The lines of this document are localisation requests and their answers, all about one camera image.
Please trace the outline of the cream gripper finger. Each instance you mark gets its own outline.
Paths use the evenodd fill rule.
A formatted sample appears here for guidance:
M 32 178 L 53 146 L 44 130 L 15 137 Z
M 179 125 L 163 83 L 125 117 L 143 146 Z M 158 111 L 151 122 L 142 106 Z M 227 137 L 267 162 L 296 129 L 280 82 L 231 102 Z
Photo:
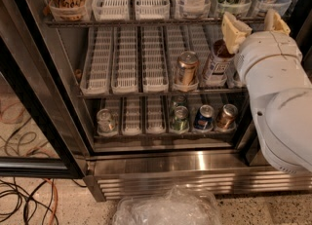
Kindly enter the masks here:
M 252 29 L 231 13 L 225 12 L 222 18 L 221 32 L 228 52 L 236 54 L 240 45 L 252 34 Z
M 269 9 L 264 19 L 264 30 L 265 31 L 276 31 L 286 35 L 291 33 L 291 29 L 284 22 L 278 12 L 274 9 Z

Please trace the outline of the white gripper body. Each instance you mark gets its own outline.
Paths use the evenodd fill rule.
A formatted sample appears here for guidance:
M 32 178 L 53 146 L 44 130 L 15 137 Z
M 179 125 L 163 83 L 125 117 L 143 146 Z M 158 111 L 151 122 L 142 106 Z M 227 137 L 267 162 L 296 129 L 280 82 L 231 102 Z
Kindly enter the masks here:
M 302 52 L 295 40 L 277 31 L 260 31 L 250 35 L 234 57 L 234 65 L 240 77 L 258 62 L 273 56 L 292 56 L 302 61 Z

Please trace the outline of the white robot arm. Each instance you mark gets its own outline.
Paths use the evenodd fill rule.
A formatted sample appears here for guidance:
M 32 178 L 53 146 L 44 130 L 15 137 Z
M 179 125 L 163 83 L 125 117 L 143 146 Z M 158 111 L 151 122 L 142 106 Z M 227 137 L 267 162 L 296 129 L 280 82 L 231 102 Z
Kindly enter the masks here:
M 221 31 L 248 89 L 263 157 L 279 171 L 312 171 L 312 83 L 290 28 L 270 9 L 262 31 L 254 32 L 228 12 Z

